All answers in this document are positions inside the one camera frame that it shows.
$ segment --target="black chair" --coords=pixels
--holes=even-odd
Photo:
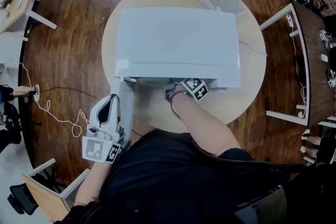
[[[12,194],[9,195],[7,200],[14,208],[14,210],[21,215],[27,213],[31,216],[38,207],[38,205],[31,195],[26,183],[16,186],[10,186],[9,189],[11,190],[10,192]]]

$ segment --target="chair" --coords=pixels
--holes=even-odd
[[[32,215],[38,207],[32,194],[25,183],[16,186],[10,186],[11,194],[7,198],[14,210],[19,214],[27,213]]]
[[[26,175],[22,174],[23,180],[25,181],[34,200],[51,221],[63,220],[68,214],[71,205],[68,204],[66,199],[74,192],[74,190],[79,188],[80,184],[90,171],[90,169],[86,169],[68,187],[66,187],[66,189],[64,189],[61,193],[57,193],[51,188],[39,183],[33,177],[55,162],[56,160],[54,158],[50,159],[46,163],[35,168],[31,173]]]

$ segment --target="black shorts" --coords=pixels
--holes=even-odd
[[[336,139],[334,137],[324,137],[320,142],[320,150],[317,152],[317,161],[330,163],[336,149]]]
[[[1,94],[0,101],[1,102],[8,102],[8,101],[14,100],[14,96],[11,95],[12,93],[13,93],[13,89],[11,87],[0,85],[0,94]]]

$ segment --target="forearm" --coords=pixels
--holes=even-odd
[[[109,174],[111,164],[95,163],[76,195],[75,205],[87,205],[98,198],[100,189]]]
[[[219,156],[230,148],[240,148],[231,130],[189,96],[177,94],[173,104],[190,135],[203,150]]]

